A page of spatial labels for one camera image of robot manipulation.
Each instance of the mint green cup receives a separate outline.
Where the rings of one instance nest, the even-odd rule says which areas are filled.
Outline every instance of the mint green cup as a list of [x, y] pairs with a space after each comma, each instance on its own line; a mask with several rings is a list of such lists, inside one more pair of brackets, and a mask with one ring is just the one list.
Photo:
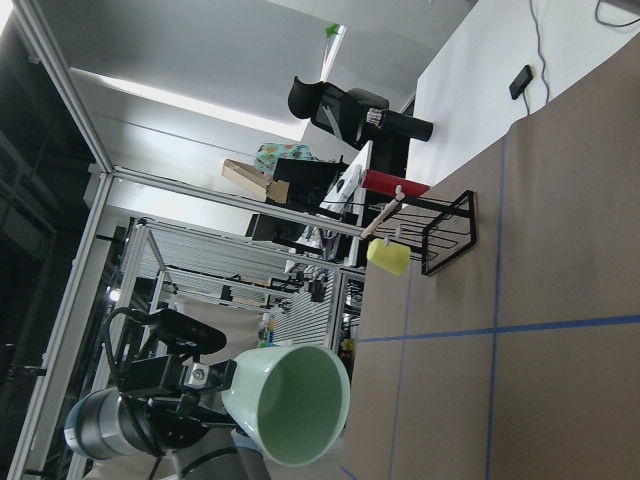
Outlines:
[[274, 461], [307, 465], [336, 441], [349, 410], [349, 378], [340, 359], [315, 345], [258, 348], [238, 366], [222, 401], [238, 425]]

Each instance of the blue painter's tape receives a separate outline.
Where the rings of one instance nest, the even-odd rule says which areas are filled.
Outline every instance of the blue painter's tape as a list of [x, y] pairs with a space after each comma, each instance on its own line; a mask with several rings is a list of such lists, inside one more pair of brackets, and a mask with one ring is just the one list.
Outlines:
[[353, 473], [351, 473], [349, 470], [347, 470], [345, 467], [341, 466], [340, 470], [342, 470], [342, 473], [344, 473], [351, 480], [358, 480], [358, 478]]
[[450, 338], [450, 337], [468, 337], [477, 335], [491, 335], [494, 333], [493, 328], [476, 328], [474, 330], [458, 330], [453, 332], [438, 332], [438, 333], [419, 333], [406, 335], [407, 340], [422, 340], [427, 338]]
[[411, 262], [409, 265], [409, 285], [408, 285], [408, 295], [407, 295], [407, 304], [404, 308], [404, 327], [402, 328], [402, 351], [400, 352], [400, 369], [398, 372], [398, 389], [396, 390], [396, 409], [393, 415], [393, 432], [391, 433], [391, 450], [389, 452], [389, 473], [388, 478], [391, 480], [393, 475], [393, 466], [394, 466], [394, 457], [396, 452], [396, 436], [398, 432], [398, 417], [400, 415], [400, 396], [402, 394], [402, 382], [404, 379], [404, 356], [405, 351], [407, 349], [407, 329], [409, 328], [409, 308], [411, 306], [411, 294], [412, 294], [412, 286], [413, 286], [413, 271], [414, 265], [416, 262]]
[[358, 340], [358, 343], [395, 342], [398, 340], [404, 340], [404, 335], [396, 335], [395, 337], [362, 338]]
[[612, 325], [630, 325], [640, 323], [640, 315], [625, 315], [620, 317], [590, 318], [587, 320], [570, 320], [566, 322], [532, 323], [528, 325], [514, 325], [498, 327], [497, 333], [539, 332], [544, 330], [567, 330], [571, 328], [607, 327]]
[[496, 289], [493, 304], [493, 339], [491, 344], [491, 370], [489, 377], [489, 412], [487, 414], [487, 451], [484, 464], [484, 478], [491, 479], [491, 455], [493, 450], [493, 403], [496, 385], [496, 359], [498, 355], [498, 320], [500, 317], [500, 290], [502, 287], [502, 237], [504, 230], [504, 179], [507, 169], [506, 139], [502, 137], [500, 158], [500, 199], [498, 206], [498, 241], [496, 246]]

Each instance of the ceiling light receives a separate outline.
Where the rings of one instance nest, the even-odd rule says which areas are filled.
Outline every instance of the ceiling light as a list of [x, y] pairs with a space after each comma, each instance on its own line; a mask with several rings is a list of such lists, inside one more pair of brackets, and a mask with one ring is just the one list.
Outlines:
[[12, 10], [13, 2], [11, 0], [0, 0], [0, 35], [2, 35]]
[[338, 27], [338, 32], [332, 37], [329, 53], [327, 53], [324, 62], [322, 62], [322, 71], [320, 72], [321, 82], [326, 81], [329, 77], [329, 72], [331, 71], [331, 67], [333, 67], [333, 61], [336, 59], [336, 55], [338, 55], [338, 49], [340, 48], [340, 44], [342, 43], [342, 39], [344, 38], [344, 33], [346, 31], [347, 28], [344, 25], [340, 25], [340, 27]]
[[97, 73], [87, 72], [77, 68], [72, 68], [71, 70], [85, 77], [96, 80], [102, 85], [113, 90], [129, 93], [137, 97], [146, 98], [147, 100], [163, 103], [183, 110], [189, 110], [190, 112], [217, 118], [243, 127], [272, 133], [297, 142], [302, 139], [304, 131], [308, 125], [308, 120], [294, 121], [291, 123], [278, 122], [276, 120], [253, 115], [251, 113], [240, 112], [214, 103], [203, 102], [202, 100], [197, 100], [195, 98], [167, 92], [166, 90], [161, 90], [148, 85], [107, 77], [105, 75], [99, 75]]

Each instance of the cable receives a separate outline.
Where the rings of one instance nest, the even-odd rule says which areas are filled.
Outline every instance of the cable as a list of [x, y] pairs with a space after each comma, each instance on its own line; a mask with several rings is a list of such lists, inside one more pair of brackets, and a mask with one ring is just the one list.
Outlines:
[[120, 393], [120, 398], [122, 399], [122, 405], [124, 409], [127, 411], [129, 418], [131, 419], [131, 425], [133, 429], [136, 431], [136, 434], [142, 439], [143, 443], [151, 453], [156, 458], [162, 458], [164, 456], [164, 452], [157, 445], [155, 439], [149, 437], [146, 432], [143, 430], [138, 418], [135, 416], [133, 411], [133, 404], [131, 401], [131, 397], [122, 393], [122, 376], [120, 371], [118, 370], [118, 365], [116, 364], [115, 358], [113, 357], [113, 346], [111, 345], [111, 335], [109, 334], [109, 327], [111, 326], [111, 322], [114, 318], [116, 318], [120, 314], [124, 314], [126, 316], [130, 316], [134, 313], [134, 310], [129, 307], [119, 307], [113, 310], [107, 318], [104, 319], [102, 324], [102, 342], [104, 343], [104, 352], [107, 357], [107, 364], [109, 365], [109, 370], [111, 371], [111, 376], [113, 378], [113, 383], [115, 384], [118, 392]]
[[536, 17], [535, 12], [533, 11], [533, 0], [529, 0], [529, 11], [531, 12], [531, 18], [533, 18], [533, 23], [536, 26], [536, 37], [538, 39], [537, 40], [538, 41], [538, 57], [540, 57], [540, 60], [542, 61], [542, 72], [540, 73], [540, 78], [542, 78], [542, 83], [544, 83], [544, 86], [547, 90], [547, 95], [544, 100], [544, 104], [546, 105], [547, 103], [549, 103], [549, 97], [551, 96], [551, 89], [549, 88], [549, 83], [547, 82], [547, 79], [544, 76], [545, 70], [547, 69], [547, 61], [542, 55], [542, 46], [541, 46], [542, 38], [540, 37], [540, 24], [538, 23], [538, 17]]
[[628, 27], [630, 25], [633, 25], [635, 23], [640, 22], [640, 17], [636, 18], [635, 20], [628, 22], [628, 23], [609, 23], [606, 22], [604, 20], [600, 19], [600, 15], [598, 15], [599, 10], [600, 10], [600, 4], [602, 3], [602, 0], [598, 0], [598, 3], [596, 3], [596, 9], [593, 12], [593, 17], [595, 18], [596, 22], [598, 22], [600, 25], [605, 25], [607, 27], [614, 27], [614, 28], [620, 28], [620, 27]]
[[158, 467], [160, 466], [160, 462], [161, 461], [162, 461], [162, 457], [156, 457], [156, 461], [153, 464], [153, 468], [149, 472], [149, 476], [147, 477], [147, 480], [153, 480], [153, 477], [155, 477], [156, 472], [158, 471]]
[[522, 99], [524, 100], [524, 106], [527, 107], [527, 116], [531, 115], [531, 110], [529, 109], [529, 102], [527, 102], [527, 96], [525, 92], [522, 92]]

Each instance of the desk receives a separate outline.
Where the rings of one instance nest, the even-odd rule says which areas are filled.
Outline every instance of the desk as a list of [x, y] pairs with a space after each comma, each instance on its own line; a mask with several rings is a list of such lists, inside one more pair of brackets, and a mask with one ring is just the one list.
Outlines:
[[638, 58], [429, 192], [477, 193], [470, 252], [367, 268], [342, 478], [640, 478]]

